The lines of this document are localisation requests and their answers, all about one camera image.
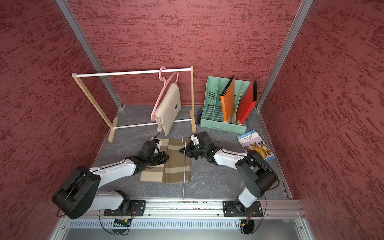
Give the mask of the brown plaid scarf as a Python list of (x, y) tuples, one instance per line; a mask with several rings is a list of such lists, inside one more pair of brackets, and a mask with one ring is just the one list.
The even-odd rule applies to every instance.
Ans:
[[(160, 151), (165, 152), (170, 158), (162, 165), (150, 167), (141, 172), (141, 182), (158, 182), (170, 184), (183, 183), (184, 155), (179, 152), (184, 148), (181, 139), (160, 139)], [(191, 159), (187, 158), (186, 183), (191, 179)]]

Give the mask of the beige wool scarf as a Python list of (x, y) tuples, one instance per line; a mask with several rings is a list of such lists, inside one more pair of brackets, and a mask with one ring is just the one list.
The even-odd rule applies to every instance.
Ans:
[(180, 110), (180, 90), (177, 84), (172, 83), (154, 113), (158, 124), (157, 130), (163, 131), (165, 136), (168, 136)]

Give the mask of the pink plastic hanger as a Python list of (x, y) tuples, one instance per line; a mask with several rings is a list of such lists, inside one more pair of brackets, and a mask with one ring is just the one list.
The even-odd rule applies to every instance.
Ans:
[(170, 81), (172, 80), (172, 78), (173, 78), (174, 76), (177, 77), (175, 83), (177, 83), (177, 82), (178, 82), (178, 79), (179, 79), (179, 72), (176, 71), (176, 72), (174, 72), (174, 73), (173, 73), (173, 74), (166, 80), (166, 78), (163, 77), (163, 75), (162, 75), (162, 73), (163, 73), (163, 71), (164, 71), (165, 69), (166, 69), (165, 66), (162, 66), (162, 67), (160, 67), (160, 69), (159, 69), (159, 80), (164, 84), (164, 86), (163, 86), (163, 88), (162, 88), (162, 90), (161, 90), (161, 92), (160, 92), (160, 94), (159, 94), (159, 96), (158, 96), (158, 98), (157, 98), (157, 101), (156, 101), (156, 103), (155, 103), (155, 105), (154, 105), (154, 108), (153, 108), (153, 110), (152, 110), (152, 113), (151, 113), (151, 121), (153, 121), (153, 122), (155, 122), (156, 119), (157, 119), (157, 117), (155, 116), (155, 112), (156, 112), (156, 109), (157, 109), (157, 107), (158, 107), (158, 105), (159, 105), (159, 103), (160, 103), (160, 100), (162, 99), (163, 93), (164, 93), (164, 91), (166, 90), (168, 84), (170, 83)]

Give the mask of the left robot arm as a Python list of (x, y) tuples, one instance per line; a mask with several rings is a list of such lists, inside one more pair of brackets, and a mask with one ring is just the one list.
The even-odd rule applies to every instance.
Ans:
[(76, 167), (53, 194), (52, 202), (72, 220), (99, 210), (110, 210), (120, 216), (131, 214), (133, 207), (126, 193), (121, 190), (102, 192), (100, 188), (166, 163), (170, 157), (160, 150), (161, 145), (162, 141), (153, 139), (145, 142), (137, 155), (120, 162), (94, 168)]

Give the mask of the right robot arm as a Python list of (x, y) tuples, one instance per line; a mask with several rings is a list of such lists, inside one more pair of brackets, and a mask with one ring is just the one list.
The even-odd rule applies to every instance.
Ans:
[(207, 132), (192, 135), (190, 142), (179, 152), (188, 158), (205, 158), (211, 164), (238, 171), (245, 188), (230, 207), (234, 207), (241, 215), (271, 190), (275, 183), (279, 183), (277, 173), (258, 152), (237, 153), (217, 147)]

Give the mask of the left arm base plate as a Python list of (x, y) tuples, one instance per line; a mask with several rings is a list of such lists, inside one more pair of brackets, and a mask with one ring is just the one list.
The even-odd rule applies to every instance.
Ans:
[(105, 210), (103, 215), (107, 217), (142, 217), (146, 209), (146, 201), (129, 200), (123, 201), (115, 210)]

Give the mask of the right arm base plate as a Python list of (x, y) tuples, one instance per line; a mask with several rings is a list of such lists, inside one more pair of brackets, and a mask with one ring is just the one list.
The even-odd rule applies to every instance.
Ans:
[(249, 208), (245, 208), (240, 202), (223, 201), (225, 217), (262, 217), (264, 215), (262, 205), (255, 201)]

